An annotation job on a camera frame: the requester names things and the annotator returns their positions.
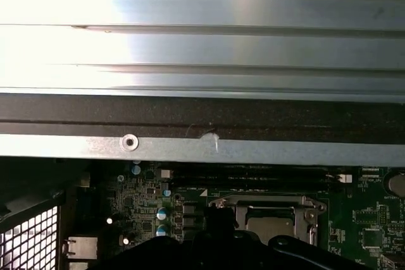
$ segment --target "surface mount component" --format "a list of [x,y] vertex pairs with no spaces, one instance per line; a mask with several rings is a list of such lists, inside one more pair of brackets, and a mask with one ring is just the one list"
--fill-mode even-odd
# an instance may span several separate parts
[[237,229],[255,232],[265,244],[274,236],[290,235],[316,245],[318,216],[327,209],[303,195],[227,195],[209,204],[234,208]]

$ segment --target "metal chassis panel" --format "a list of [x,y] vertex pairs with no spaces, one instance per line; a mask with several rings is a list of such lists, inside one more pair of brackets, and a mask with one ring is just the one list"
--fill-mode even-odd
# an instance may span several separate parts
[[0,4],[0,92],[405,101],[405,0]]

